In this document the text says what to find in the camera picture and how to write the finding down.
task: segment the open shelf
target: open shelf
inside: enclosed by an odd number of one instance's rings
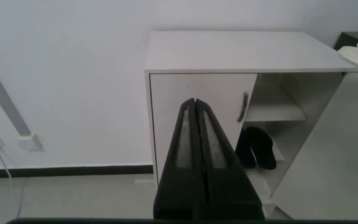
[[[283,154],[281,153],[280,148],[276,144],[273,136],[266,130],[265,123],[244,123],[242,128],[246,129],[249,126],[256,126],[260,129],[263,129],[266,131],[266,133],[272,138],[273,141],[273,154],[277,162],[284,161],[285,158]],[[273,212],[276,205],[270,201],[270,198],[272,197],[272,193],[270,191],[269,185],[267,184],[264,170],[261,169],[258,165],[256,168],[253,169],[245,169],[245,172],[249,178],[249,180],[252,183],[252,186],[254,187],[255,191],[257,192],[260,201],[262,202],[262,210],[264,211],[265,217],[269,217],[270,214]]]
[[[306,115],[281,89],[252,94],[245,121],[301,121]]]

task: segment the power cord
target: power cord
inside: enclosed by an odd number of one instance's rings
[[[10,183],[11,183],[11,189],[12,189],[13,195],[15,196],[15,200],[16,200],[17,207],[18,207],[16,218],[19,218],[20,210],[21,210],[22,206],[21,206],[21,203],[19,202],[19,199],[17,199],[17,195],[16,195],[16,192],[15,192],[15,189],[13,188],[11,173],[10,173],[9,170],[7,169],[7,167],[6,167],[6,165],[5,165],[5,162],[4,162],[4,160],[2,159],[1,154],[0,154],[0,160],[1,160],[1,162],[2,162],[2,164],[3,164],[3,166],[4,166],[4,168],[5,168],[5,171],[6,171],[7,175],[9,176],[9,181],[10,181]]]

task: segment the white wall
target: white wall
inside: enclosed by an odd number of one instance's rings
[[[302,30],[333,45],[358,30],[358,1],[0,1],[0,79],[45,148],[23,151],[0,107],[9,167],[151,164],[149,33],[188,29]]]

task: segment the floor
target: floor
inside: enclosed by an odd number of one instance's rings
[[[15,178],[20,217],[153,218],[152,174]],[[0,223],[16,217],[9,179],[0,179]],[[286,216],[274,211],[273,219]]]

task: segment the white cabinet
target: white cabinet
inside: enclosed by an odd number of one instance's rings
[[[358,219],[358,73],[344,77],[272,201],[296,219]]]
[[[358,68],[335,50],[302,32],[152,32],[145,77],[157,183],[179,107],[199,98],[233,148],[241,127],[273,138],[277,168],[246,170],[267,217],[358,219]]]
[[[155,156],[158,177],[168,154],[180,105],[199,98],[210,105],[233,148],[236,148],[242,120],[244,92],[251,98],[257,74],[151,74]]]

